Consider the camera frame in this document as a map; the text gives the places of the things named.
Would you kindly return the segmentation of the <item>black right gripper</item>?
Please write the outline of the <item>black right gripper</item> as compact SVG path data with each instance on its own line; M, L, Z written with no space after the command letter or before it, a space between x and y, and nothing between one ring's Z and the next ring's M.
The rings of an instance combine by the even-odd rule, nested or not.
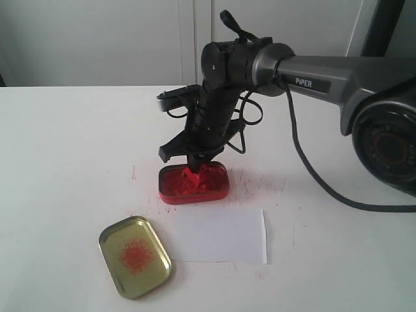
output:
M159 147L159 157L167 163L172 157L188 156L188 168L197 174L208 156L222 153L234 108L241 88L214 88L192 85L184 87L188 116L185 130Z

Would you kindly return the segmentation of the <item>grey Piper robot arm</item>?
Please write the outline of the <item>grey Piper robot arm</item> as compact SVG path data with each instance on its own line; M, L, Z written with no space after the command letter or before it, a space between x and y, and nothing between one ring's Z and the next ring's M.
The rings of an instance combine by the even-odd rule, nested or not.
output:
M186 156L193 170L221 153L245 126L233 120L243 92L276 97L286 90L337 105L365 168L415 194L415 59L297 56L269 37L207 44L202 84L159 94L160 108L187 109L185 128L159 148L163 161Z

